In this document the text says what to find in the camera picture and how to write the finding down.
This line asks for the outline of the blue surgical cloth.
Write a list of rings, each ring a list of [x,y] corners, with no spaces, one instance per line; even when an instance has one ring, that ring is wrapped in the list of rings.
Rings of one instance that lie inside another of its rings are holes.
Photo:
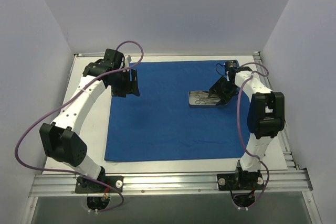
[[[111,162],[239,158],[250,133],[249,100],[191,107],[190,91],[208,90],[223,70],[219,61],[143,62],[140,96],[111,101],[104,158]]]

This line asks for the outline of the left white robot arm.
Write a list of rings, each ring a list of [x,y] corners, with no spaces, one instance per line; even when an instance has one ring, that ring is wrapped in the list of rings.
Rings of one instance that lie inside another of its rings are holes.
[[[73,101],[50,124],[44,123],[39,129],[46,156],[87,176],[87,186],[94,192],[105,188],[105,170],[89,157],[79,134],[89,111],[107,87],[116,97],[140,95],[137,71],[129,69],[130,63],[130,56],[107,49],[104,58],[85,67],[71,97]]]

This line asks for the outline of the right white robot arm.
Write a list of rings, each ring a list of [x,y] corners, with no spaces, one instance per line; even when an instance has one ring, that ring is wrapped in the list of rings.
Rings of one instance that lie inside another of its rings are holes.
[[[233,175],[236,187],[244,189],[252,182],[252,175],[260,172],[264,166],[263,157],[268,145],[285,126],[285,97],[282,92],[272,91],[266,87],[257,75],[263,74],[253,71],[250,63],[239,65],[236,60],[224,63],[225,75],[220,77],[208,91],[209,98],[216,98],[216,105],[226,105],[235,96],[237,98],[236,120],[239,140],[244,154],[239,160],[237,170]],[[245,144],[240,125],[240,104],[242,94],[249,100],[247,127],[250,132],[248,143]]]

